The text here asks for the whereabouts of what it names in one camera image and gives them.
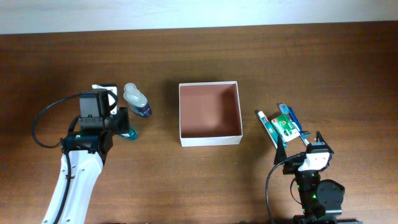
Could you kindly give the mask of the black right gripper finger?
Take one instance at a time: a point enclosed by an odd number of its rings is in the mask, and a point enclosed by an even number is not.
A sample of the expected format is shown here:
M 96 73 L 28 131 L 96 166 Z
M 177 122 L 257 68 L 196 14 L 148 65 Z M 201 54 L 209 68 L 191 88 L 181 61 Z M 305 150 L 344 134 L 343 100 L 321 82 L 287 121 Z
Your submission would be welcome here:
M 277 137 L 277 149 L 274 158 L 274 165 L 279 164 L 280 162 L 286 160 L 287 155 L 285 152 L 285 144 L 280 136 Z
M 319 131 L 316 132 L 316 140 L 315 142 L 317 144 L 326 144 L 326 141 L 324 140 L 323 136 L 321 135 L 321 133 Z

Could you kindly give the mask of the blue Listerine mouthwash bottle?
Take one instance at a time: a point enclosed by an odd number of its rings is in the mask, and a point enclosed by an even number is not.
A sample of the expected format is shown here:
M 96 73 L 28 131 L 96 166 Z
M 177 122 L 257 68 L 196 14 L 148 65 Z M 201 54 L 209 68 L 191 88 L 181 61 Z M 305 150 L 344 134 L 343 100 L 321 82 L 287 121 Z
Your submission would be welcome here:
M 138 134 L 135 132 L 135 130 L 133 130 L 133 128 L 130 128 L 127 133 L 120 134 L 119 136 L 128 141 L 135 141 Z

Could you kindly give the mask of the green Dettol soap box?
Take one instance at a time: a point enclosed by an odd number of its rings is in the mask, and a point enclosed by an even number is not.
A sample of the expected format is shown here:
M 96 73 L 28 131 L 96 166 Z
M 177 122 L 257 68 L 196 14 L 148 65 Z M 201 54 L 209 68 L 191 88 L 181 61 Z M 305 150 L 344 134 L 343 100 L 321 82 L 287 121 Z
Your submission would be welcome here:
M 271 120 L 271 125 L 279 133 L 284 142 L 289 142 L 300 136 L 294 125 L 290 122 L 286 114 L 282 114 Z

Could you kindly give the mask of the Colgate toothpaste tube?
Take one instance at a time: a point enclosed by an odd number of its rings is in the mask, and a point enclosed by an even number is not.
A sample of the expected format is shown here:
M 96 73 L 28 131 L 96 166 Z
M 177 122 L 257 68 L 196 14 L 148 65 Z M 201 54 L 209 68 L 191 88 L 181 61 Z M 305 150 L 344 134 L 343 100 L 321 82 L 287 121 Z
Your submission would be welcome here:
M 268 133 L 274 147 L 277 148 L 277 141 L 278 141 L 278 136 L 279 136 L 278 133 L 273 128 L 273 126 L 271 125 L 270 121 L 267 119 L 267 117 L 263 111 L 258 111 L 257 116 L 258 116 L 259 120 L 261 121 L 262 125 L 264 126 L 266 132 Z

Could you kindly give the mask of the white cardboard box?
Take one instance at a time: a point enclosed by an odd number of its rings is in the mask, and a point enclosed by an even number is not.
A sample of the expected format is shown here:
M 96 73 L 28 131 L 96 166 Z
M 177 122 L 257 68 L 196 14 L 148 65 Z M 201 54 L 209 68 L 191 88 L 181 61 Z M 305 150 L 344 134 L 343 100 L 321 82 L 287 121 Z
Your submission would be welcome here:
M 243 121 L 236 81 L 178 86 L 179 138 L 183 147 L 238 145 Z

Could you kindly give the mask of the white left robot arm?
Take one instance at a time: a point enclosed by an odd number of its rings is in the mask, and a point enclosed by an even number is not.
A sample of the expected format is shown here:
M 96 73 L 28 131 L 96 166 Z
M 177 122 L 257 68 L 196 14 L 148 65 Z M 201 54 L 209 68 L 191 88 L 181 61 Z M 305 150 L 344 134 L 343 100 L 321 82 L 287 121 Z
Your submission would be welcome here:
M 103 170 L 113 137 L 130 130 L 127 108 L 104 88 L 77 94 L 80 114 L 60 138 L 60 173 L 44 223 L 84 223 L 91 193 Z

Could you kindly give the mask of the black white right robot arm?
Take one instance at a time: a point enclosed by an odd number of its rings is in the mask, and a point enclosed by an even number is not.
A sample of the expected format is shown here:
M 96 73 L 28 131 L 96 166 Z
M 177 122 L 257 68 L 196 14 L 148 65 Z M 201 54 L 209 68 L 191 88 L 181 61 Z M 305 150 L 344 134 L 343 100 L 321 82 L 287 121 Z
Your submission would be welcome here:
M 293 174 L 300 196 L 303 214 L 291 219 L 293 224 L 306 223 L 359 223 L 356 219 L 339 220 L 345 188 L 334 180 L 321 180 L 320 172 L 329 166 L 334 155 L 331 147 L 317 132 L 316 141 L 307 145 L 306 151 L 287 157 L 282 138 L 277 138 L 274 167 L 283 165 L 283 174 Z

